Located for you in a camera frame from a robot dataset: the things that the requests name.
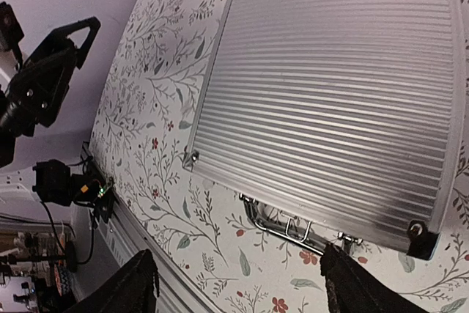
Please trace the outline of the aluminium poker case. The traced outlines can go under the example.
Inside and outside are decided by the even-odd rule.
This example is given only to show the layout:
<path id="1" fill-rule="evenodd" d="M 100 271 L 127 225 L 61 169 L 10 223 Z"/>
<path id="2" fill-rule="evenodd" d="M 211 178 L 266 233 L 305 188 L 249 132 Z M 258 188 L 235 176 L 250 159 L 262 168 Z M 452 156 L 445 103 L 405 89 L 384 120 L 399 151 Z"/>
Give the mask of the aluminium poker case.
<path id="1" fill-rule="evenodd" d="M 460 0 L 227 0 L 184 169 L 431 259 L 465 119 Z"/>

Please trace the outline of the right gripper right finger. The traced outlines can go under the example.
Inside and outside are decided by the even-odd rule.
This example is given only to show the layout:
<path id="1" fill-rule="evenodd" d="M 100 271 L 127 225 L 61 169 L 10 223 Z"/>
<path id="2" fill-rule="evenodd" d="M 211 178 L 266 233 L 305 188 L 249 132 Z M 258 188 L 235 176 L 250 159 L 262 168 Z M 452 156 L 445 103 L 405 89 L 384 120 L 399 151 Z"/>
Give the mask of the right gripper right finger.
<path id="1" fill-rule="evenodd" d="M 320 258 L 328 311 L 394 313 L 426 311 L 390 290 L 341 248 L 328 244 Z"/>

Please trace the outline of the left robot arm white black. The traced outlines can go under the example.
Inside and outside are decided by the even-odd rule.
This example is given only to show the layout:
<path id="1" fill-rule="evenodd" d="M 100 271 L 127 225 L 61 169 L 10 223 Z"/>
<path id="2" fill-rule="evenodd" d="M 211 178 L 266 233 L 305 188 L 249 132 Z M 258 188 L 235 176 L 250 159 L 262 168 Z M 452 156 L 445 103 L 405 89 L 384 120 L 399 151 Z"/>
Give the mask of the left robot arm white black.
<path id="1" fill-rule="evenodd" d="M 32 144 L 17 150 L 20 137 L 31 138 L 40 125 L 49 128 L 55 122 L 65 124 L 64 133 L 50 135 L 51 147 L 60 152 L 75 152 L 78 142 L 89 136 L 96 117 L 87 94 L 94 95 L 97 86 L 87 83 L 74 94 L 75 106 L 61 111 L 70 90 L 75 70 L 84 66 L 90 48 L 100 29 L 96 17 L 61 26 L 37 46 L 29 56 L 19 48 L 23 31 L 7 5 L 1 14 L 1 192 L 26 191 L 32 203 L 43 208 L 45 203 L 67 207 L 72 203 L 74 176 L 70 167 L 57 160 L 32 163 L 36 154 Z M 12 184 L 9 172 L 19 172 Z"/>

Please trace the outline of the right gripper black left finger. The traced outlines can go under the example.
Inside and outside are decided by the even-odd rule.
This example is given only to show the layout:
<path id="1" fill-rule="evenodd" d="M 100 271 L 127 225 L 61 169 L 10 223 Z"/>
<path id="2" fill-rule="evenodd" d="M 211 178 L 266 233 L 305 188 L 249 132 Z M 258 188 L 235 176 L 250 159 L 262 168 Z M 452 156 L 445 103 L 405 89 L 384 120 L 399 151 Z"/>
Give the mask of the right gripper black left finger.
<path id="1" fill-rule="evenodd" d="M 141 250 L 89 297 L 68 309 L 75 313 L 157 311 L 158 267 L 152 252 Z"/>

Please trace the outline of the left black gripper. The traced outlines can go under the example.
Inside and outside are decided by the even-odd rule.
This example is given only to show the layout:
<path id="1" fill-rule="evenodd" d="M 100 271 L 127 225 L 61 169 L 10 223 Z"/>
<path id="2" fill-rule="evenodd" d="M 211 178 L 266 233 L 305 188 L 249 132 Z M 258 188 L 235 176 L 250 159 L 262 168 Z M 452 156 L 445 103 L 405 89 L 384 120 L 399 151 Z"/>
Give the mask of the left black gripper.
<path id="1" fill-rule="evenodd" d="M 1 93 L 1 132 L 33 136 L 55 123 L 75 68 L 81 69 L 100 30 L 95 17 L 53 29 Z"/>

